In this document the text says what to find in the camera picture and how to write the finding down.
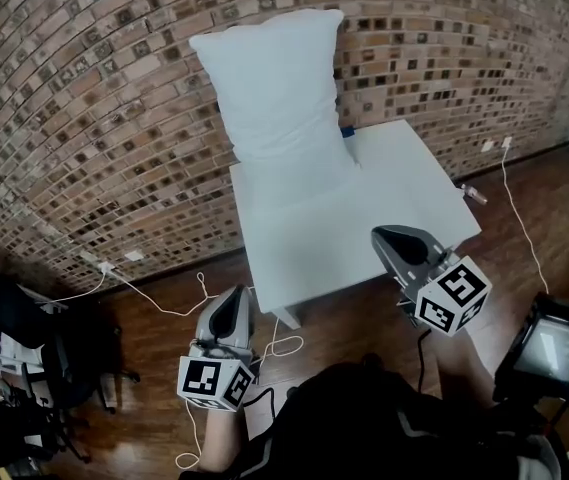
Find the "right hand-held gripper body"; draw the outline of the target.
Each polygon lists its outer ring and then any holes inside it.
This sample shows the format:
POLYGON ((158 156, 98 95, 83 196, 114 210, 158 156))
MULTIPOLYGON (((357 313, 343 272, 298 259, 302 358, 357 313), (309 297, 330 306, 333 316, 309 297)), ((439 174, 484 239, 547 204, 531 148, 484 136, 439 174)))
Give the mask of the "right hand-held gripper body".
POLYGON ((400 285, 398 306, 414 326, 452 336, 483 308, 492 283, 470 257, 458 256, 427 231, 377 226, 371 242, 387 273, 400 285))

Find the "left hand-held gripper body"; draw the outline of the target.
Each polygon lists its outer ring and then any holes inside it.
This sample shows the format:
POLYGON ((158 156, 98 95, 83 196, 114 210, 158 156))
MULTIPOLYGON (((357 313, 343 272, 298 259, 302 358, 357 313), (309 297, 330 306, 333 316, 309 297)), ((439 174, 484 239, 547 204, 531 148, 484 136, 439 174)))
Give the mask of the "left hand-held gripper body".
POLYGON ((255 300, 237 285, 201 312, 188 354, 179 361, 177 395, 199 408, 236 412, 253 382, 255 300))

